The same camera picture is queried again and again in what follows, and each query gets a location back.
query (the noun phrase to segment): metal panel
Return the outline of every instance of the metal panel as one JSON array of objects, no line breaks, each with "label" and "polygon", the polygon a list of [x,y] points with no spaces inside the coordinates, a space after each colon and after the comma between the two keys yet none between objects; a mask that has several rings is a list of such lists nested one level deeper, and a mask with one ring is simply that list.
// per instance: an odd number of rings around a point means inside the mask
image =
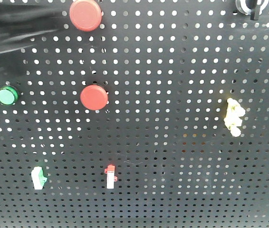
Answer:
[{"label": "metal panel", "polygon": [[[0,86],[23,93],[0,105],[0,228],[269,227],[269,5],[252,21],[233,0],[103,0],[85,33],[71,1],[13,4],[62,13],[0,59]],[[99,112],[79,100],[93,82],[109,92]],[[238,138],[229,97],[247,111]]]}]

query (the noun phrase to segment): small white component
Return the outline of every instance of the small white component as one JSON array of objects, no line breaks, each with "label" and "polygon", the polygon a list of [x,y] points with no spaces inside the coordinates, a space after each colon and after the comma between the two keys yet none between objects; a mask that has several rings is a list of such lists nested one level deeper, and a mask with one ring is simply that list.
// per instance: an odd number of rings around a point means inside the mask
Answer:
[{"label": "small white component", "polygon": [[241,135],[241,130],[238,127],[242,126],[242,119],[240,119],[240,117],[244,115],[244,108],[242,108],[236,100],[229,98],[224,123],[231,131],[232,136],[238,137]]},{"label": "small white component", "polygon": [[114,189],[115,181],[117,181],[117,177],[115,176],[115,166],[108,165],[107,169],[105,169],[105,174],[107,174],[107,189]]},{"label": "small white component", "polygon": [[43,169],[39,166],[34,167],[31,172],[31,177],[35,190],[43,189],[44,183],[47,181],[47,178],[44,177]]}]

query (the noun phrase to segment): red button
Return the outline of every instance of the red button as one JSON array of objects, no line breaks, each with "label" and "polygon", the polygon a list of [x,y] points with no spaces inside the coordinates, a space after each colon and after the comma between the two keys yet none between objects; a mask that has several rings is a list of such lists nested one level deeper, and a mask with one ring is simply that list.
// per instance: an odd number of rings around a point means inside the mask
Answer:
[{"label": "red button", "polygon": [[101,23],[102,11],[94,0],[76,0],[70,7],[70,19],[76,28],[90,32]]},{"label": "red button", "polygon": [[100,110],[107,104],[108,95],[99,85],[89,85],[81,92],[81,102],[87,109]]}]

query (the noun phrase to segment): green button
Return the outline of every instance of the green button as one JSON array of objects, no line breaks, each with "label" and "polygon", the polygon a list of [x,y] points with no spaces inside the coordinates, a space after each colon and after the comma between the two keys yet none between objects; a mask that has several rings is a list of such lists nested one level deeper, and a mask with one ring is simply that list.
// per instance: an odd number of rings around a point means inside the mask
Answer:
[{"label": "green button", "polygon": [[19,99],[16,88],[12,86],[4,86],[0,89],[0,102],[3,105],[13,105]]}]

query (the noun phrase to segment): yellow object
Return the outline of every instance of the yellow object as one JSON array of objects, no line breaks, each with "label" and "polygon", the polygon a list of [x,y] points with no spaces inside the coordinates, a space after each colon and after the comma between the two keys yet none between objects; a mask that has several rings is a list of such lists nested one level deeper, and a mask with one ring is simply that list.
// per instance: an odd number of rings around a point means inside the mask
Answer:
[{"label": "yellow object", "polygon": [[242,125],[240,117],[245,115],[244,108],[234,99],[228,99],[228,108],[224,118],[225,126],[231,131],[232,136],[238,137],[241,135],[241,130],[238,128]]}]

